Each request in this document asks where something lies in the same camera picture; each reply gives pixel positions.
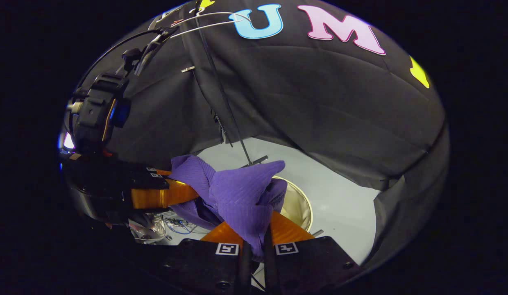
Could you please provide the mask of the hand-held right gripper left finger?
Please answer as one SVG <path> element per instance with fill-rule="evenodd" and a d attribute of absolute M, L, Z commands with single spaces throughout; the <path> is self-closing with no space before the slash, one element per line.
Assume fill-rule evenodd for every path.
<path fill-rule="evenodd" d="M 186 295 L 248 295 L 252 247 L 226 222 L 201 239 L 152 246 L 154 275 Z"/>

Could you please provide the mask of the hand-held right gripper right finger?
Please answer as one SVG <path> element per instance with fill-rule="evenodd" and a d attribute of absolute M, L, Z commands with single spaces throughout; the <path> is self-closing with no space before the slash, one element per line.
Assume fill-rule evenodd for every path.
<path fill-rule="evenodd" d="M 330 295 L 361 267 L 329 236 L 316 238 L 273 211 L 265 234 L 265 287 L 269 295 Z"/>

